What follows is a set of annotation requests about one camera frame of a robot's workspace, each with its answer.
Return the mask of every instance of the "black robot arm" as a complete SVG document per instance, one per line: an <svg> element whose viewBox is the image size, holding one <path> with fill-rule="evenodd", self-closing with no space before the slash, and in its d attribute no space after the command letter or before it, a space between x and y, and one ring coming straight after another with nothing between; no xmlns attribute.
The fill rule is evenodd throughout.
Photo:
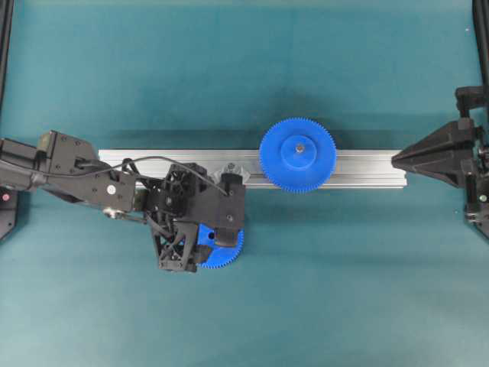
<svg viewBox="0 0 489 367"><path fill-rule="evenodd" d="M144 159L163 159L147 157ZM69 203L93 206L113 219L148 224L158 266L196 271L212 249L197 243L199 225L213 229L215 243L234 247L243 228L245 186L238 174L214 183L197 164L173 161L164 179L139 174L136 161L121 170L101 162L92 145L59 132L43 135L37 147L0 141L0 186L13 193L36 188Z"/></svg>

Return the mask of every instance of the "teal table surface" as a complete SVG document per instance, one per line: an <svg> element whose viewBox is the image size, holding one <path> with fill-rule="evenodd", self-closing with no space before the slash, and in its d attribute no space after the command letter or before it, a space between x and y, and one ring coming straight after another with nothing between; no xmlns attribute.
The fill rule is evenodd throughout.
<svg viewBox="0 0 489 367"><path fill-rule="evenodd" d="M304 116L339 148L403 148L480 78L469 0L21 1L0 135L256 148ZM145 226L22 194L0 365L487 365L489 247L461 190L408 181L248 191L242 255L197 274L159 271Z"/></svg>

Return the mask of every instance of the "gear teeth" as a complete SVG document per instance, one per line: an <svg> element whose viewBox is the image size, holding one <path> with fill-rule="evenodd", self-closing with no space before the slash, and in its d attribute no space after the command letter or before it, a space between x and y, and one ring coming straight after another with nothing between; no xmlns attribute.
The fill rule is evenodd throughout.
<svg viewBox="0 0 489 367"><path fill-rule="evenodd" d="M263 144L264 141L266 141L268 139L268 137L270 137L271 135L273 135L273 133L277 130L277 129L280 129L281 128L281 124L283 122L288 122L288 121L293 121L293 122L299 122L299 123L304 123L304 122L308 122L308 123L311 123L312 125L315 125L319 128L321 128L321 130L323 130L325 132L325 134L329 137L329 139L331 140L331 143L332 143L332 147L334 150L336 150L336 143L335 143L335 140L333 139L333 137L331 136L331 134L329 134L328 130L326 130L324 128L324 126L322 126L321 124L319 124L318 122L316 121L313 121L311 119L308 119L308 118L300 118L300 117L292 117L290 119L285 119L285 120L282 120L280 122L277 122L276 124L274 124L272 127L270 127L267 132L265 133L264 137L262 138L261 140L261 144ZM292 187L292 186L289 186L287 185L286 183L282 183L280 182L280 180L278 180L269 170L268 170L268 167L267 165L263 162L263 154L262 154L262 150L261 150L261 146L260 146L260 154L259 154L259 157L260 157L260 165L261 165L261 169L264 173L264 175L267 177L268 180L270 180L275 186L281 188L282 190L285 190L285 191L288 191L288 192L291 192L291 193L307 193L309 191L313 191L313 190L316 190L318 189L319 187L321 187L328 179L329 177L331 177L331 174L335 171L336 169L336 159L334 160L333 162L333 165L331 167L331 170L330 170L330 174L329 174L329 177L327 177L326 179L324 179L323 182L318 182L318 183L315 183L315 184L312 184L312 185L306 185L304 187Z"/></svg>
<svg viewBox="0 0 489 367"><path fill-rule="evenodd" d="M199 264L201 268L205 269L219 269L219 268L224 268L226 265L231 264L238 256L241 254L241 250L243 249L243 243L245 241L245 233L243 230L239 231L238 233L238 243L236 244L236 252L233 253L232 257L227 258L224 262L221 263L208 263L209 260L206 262L203 262L202 264Z"/></svg>

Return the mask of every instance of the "metal frame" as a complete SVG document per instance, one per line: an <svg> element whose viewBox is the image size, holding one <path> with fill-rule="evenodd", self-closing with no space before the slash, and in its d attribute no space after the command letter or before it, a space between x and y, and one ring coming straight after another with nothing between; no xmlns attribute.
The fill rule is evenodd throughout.
<svg viewBox="0 0 489 367"><path fill-rule="evenodd" d="M399 153L392 150L338 150L336 169L322 189L401 189L407 185L406 172L394 168L391 158ZM182 163L197 163L209 174L233 163L242 166L250 177L248 189L277 188L264 176L258 150L159 150L159 149L102 149L99 159L110 165L124 158L164 156ZM138 163L141 174L156 178L166 176L171 163L143 161Z"/></svg>
<svg viewBox="0 0 489 367"><path fill-rule="evenodd" d="M8 47L14 0L0 0L0 111L2 110L7 74ZM0 239L6 237L17 224L18 192L0 188Z"/></svg>

